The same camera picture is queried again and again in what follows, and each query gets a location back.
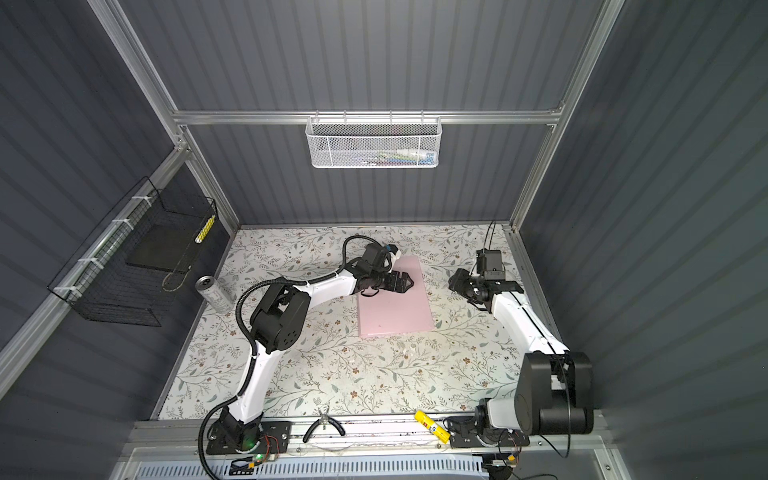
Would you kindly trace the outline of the pink file folder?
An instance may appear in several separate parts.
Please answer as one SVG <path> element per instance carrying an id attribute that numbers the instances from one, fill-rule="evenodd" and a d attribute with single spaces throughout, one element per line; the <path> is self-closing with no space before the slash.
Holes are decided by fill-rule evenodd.
<path id="1" fill-rule="evenodd" d="M 381 291 L 373 297 L 357 296 L 358 330 L 361 338 L 428 332 L 435 321 L 429 305 L 422 266 L 417 256 L 396 262 L 397 271 L 407 273 L 414 285 L 406 293 Z"/>

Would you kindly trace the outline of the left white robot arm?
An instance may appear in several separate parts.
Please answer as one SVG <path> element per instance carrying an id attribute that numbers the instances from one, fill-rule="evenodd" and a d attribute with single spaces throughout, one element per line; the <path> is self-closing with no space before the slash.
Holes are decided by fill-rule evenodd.
<path id="1" fill-rule="evenodd" d="M 372 291 L 406 293 L 414 282 L 395 269 L 394 244 L 355 234 L 342 244 L 341 265 L 305 281 L 278 277 L 247 288 L 235 305 L 235 320 L 250 347 L 238 390 L 209 411 L 198 433 L 198 450 L 222 441 L 249 454 L 262 447 L 261 427 L 268 387 L 282 355 L 299 340 L 309 311 L 331 300 Z"/>

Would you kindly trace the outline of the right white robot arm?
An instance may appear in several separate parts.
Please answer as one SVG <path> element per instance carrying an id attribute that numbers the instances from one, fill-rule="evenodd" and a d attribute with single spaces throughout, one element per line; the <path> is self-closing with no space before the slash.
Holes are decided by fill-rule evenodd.
<path id="1" fill-rule="evenodd" d="M 476 251 L 473 270 L 459 268 L 449 279 L 451 291 L 482 312 L 491 314 L 523 350 L 520 373 L 511 397 L 484 398 L 475 408 L 473 433 L 499 443 L 513 432 L 564 435 L 570 454 L 573 437 L 594 428 L 593 365 L 583 352 L 567 347 L 544 325 L 523 287 L 505 277 L 499 250 Z"/>

